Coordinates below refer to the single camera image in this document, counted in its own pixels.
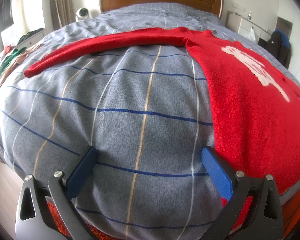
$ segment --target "white stripe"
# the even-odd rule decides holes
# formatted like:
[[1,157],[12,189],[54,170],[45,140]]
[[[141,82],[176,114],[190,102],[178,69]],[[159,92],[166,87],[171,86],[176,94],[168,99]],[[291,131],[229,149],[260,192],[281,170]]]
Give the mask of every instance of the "white stripe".
[[188,220],[183,227],[183,230],[181,231],[180,235],[178,236],[177,240],[180,239],[180,237],[183,235],[183,232],[186,230],[187,225],[189,224],[191,215],[192,215],[192,208],[193,208],[193,199],[194,199],[194,168],[193,168],[193,161],[194,161],[194,152],[195,152],[195,146],[197,144],[198,134],[199,134],[199,96],[198,96],[198,90],[197,90],[197,84],[195,81],[195,71],[194,71],[194,62],[191,58],[192,62],[192,71],[193,71],[193,77],[194,77],[194,87],[195,87],[195,93],[197,94],[197,132],[195,134],[194,139],[194,145],[193,145],[193,151],[192,151],[192,158],[191,158],[191,177],[192,177],[192,186],[191,186],[191,203],[190,203],[190,211],[188,215]]
[[52,78],[52,76],[55,74],[55,73],[57,73],[57,71],[54,71],[53,73],[52,73],[52,75],[50,76],[50,78],[49,78],[49,80],[44,84],[44,85],[42,85],[39,89],[38,89],[38,91],[36,92],[36,94],[35,94],[35,96],[34,96],[34,99],[33,99],[33,101],[32,101],[32,105],[31,105],[31,110],[30,110],[30,115],[29,115],[29,118],[28,118],[28,120],[19,128],[19,130],[18,130],[18,132],[17,132],[17,134],[16,134],[16,136],[15,136],[15,138],[14,138],[14,140],[13,140],[13,144],[12,144],[12,166],[13,166],[13,170],[14,171],[16,171],[15,170],[15,166],[14,166],[14,145],[15,145],[15,142],[16,142],[16,139],[17,139],[17,136],[18,136],[18,134],[19,134],[19,132],[20,132],[20,130],[30,121],[30,118],[31,118],[31,114],[32,114],[32,110],[33,110],[33,106],[34,106],[34,101],[35,101],[35,99],[36,99],[36,97],[37,97],[37,94],[38,94],[38,92],[45,86],[45,85],[47,85],[49,82],[50,82],[50,79]]
[[106,89],[107,89],[109,83],[111,82],[111,80],[112,80],[114,74],[116,73],[116,71],[117,71],[119,65],[121,64],[121,62],[122,62],[122,60],[124,59],[124,56],[127,54],[128,50],[129,50],[129,48],[127,49],[127,51],[126,51],[125,54],[123,55],[123,57],[122,57],[122,59],[120,60],[119,64],[117,65],[117,67],[115,68],[114,72],[112,73],[112,75],[111,75],[111,77],[110,77],[108,83],[106,84],[105,88],[103,89],[103,92],[101,93],[101,96],[100,96],[99,101],[98,101],[98,103],[97,103],[96,109],[95,109],[95,111],[94,111],[93,122],[92,122],[92,129],[91,129],[91,137],[90,137],[90,145],[92,145],[93,130],[94,130],[94,123],[96,122],[97,109],[98,109],[98,107],[99,107],[99,105],[100,105],[100,102],[101,102],[101,99],[102,99],[102,97],[103,97],[103,94],[105,93],[105,91],[106,91]]

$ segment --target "metal screw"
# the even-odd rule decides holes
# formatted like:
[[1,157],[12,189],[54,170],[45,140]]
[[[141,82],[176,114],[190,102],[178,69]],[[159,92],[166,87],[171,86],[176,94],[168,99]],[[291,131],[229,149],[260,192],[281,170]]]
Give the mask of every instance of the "metal screw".
[[56,171],[53,176],[55,176],[56,178],[59,178],[62,176],[62,174],[63,174],[62,171]]
[[242,171],[237,171],[235,174],[236,174],[237,177],[239,177],[239,178],[244,177],[244,173],[243,173]]
[[32,179],[32,175],[30,174],[30,175],[27,175],[26,177],[25,177],[25,180],[26,181],[28,181],[28,180],[31,180]]
[[266,178],[267,178],[267,180],[273,180],[273,177],[272,177],[270,174],[268,174],[268,175],[266,176]]

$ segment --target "floor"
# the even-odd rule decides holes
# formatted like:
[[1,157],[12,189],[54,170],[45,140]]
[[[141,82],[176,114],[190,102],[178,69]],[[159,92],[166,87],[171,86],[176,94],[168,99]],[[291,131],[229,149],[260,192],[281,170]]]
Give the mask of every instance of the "floor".
[[16,210],[22,183],[13,170],[0,162],[0,223],[13,239],[16,239]]

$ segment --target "bed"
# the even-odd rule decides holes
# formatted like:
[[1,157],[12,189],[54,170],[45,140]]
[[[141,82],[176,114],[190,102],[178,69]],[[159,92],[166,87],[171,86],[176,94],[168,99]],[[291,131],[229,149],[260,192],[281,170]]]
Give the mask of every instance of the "bed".
[[[94,53],[29,79],[23,70],[81,39],[186,27],[239,41],[300,85],[270,53],[221,24],[223,0],[100,0],[100,8],[100,16],[47,35],[1,87],[0,160],[21,178],[45,178],[94,145],[98,163],[73,200],[88,223],[122,239],[198,239],[222,205],[200,160],[214,145],[206,77],[184,47]],[[298,189],[300,181],[281,202]]]

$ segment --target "red sweater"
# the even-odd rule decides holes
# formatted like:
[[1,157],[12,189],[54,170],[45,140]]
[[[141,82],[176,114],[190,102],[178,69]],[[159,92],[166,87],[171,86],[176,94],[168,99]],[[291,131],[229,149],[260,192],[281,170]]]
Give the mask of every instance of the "red sweater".
[[300,89],[260,55],[211,31],[148,28],[76,41],[24,75],[93,52],[150,44],[185,46],[200,64],[208,83],[215,150],[234,170],[257,178],[272,174],[279,194],[300,179]]

